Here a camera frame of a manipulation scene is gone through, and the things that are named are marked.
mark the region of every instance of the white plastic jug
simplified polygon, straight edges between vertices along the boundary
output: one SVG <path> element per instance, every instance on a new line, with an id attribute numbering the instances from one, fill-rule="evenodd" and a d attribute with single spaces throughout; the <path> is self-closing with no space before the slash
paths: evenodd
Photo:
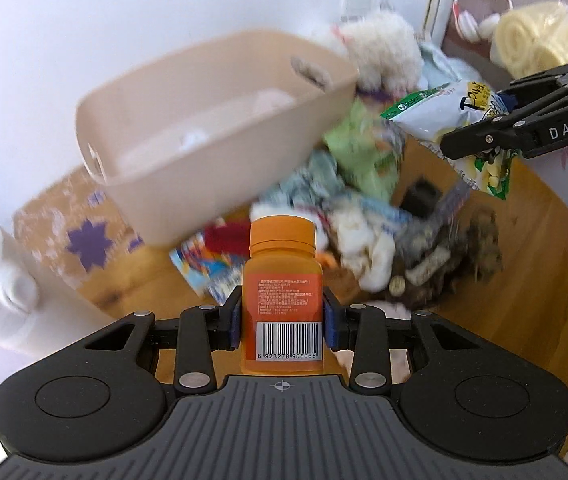
<path id="1" fill-rule="evenodd" d="M 112 321 L 0 228 L 0 346 L 41 359 Z"/>

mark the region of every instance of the wooden table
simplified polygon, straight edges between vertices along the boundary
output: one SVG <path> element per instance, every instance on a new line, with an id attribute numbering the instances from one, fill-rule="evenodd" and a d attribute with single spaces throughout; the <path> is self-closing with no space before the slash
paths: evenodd
<path id="1" fill-rule="evenodd" d="M 395 203 L 421 174 L 442 189 L 456 179 L 446 162 L 411 141 Z M 508 200 L 473 192 L 461 218 L 477 205 L 496 211 L 504 272 L 488 284 L 461 283 L 438 313 L 551 371 L 568 386 L 568 208 L 519 160 L 513 163 Z M 177 317 L 189 306 L 211 301 L 190 290 L 167 250 L 148 247 L 95 272 L 81 292 L 115 317 L 142 309 L 158 319 Z M 327 373 L 342 372 L 327 354 Z M 160 358 L 160 380 L 172 381 L 173 359 L 166 352 Z M 238 352 L 214 352 L 213 361 L 218 383 L 239 373 Z"/>

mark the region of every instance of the storage bin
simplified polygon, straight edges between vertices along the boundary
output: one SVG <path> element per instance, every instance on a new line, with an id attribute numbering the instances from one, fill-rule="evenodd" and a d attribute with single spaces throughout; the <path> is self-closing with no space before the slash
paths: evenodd
<path id="1" fill-rule="evenodd" d="M 150 245 L 255 198 L 349 111 L 357 70 L 291 34 L 192 46 L 93 91 L 76 115 L 84 164 Z"/>

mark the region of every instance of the plush toy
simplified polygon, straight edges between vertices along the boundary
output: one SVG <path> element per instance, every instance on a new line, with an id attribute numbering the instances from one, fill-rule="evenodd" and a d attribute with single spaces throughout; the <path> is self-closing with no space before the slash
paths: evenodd
<path id="1" fill-rule="evenodd" d="M 420 90 L 424 62 L 413 27 L 397 12 L 376 12 L 364 20 L 316 31 L 313 39 L 350 59 L 364 92 L 384 89 L 399 100 Z"/>

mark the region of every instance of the bottle label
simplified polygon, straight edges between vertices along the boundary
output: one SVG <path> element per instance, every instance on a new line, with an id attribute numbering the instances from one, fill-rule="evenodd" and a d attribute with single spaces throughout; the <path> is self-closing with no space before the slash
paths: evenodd
<path id="1" fill-rule="evenodd" d="M 321 276 L 253 274 L 244 283 L 250 332 L 246 357 L 257 361 L 321 361 Z"/>

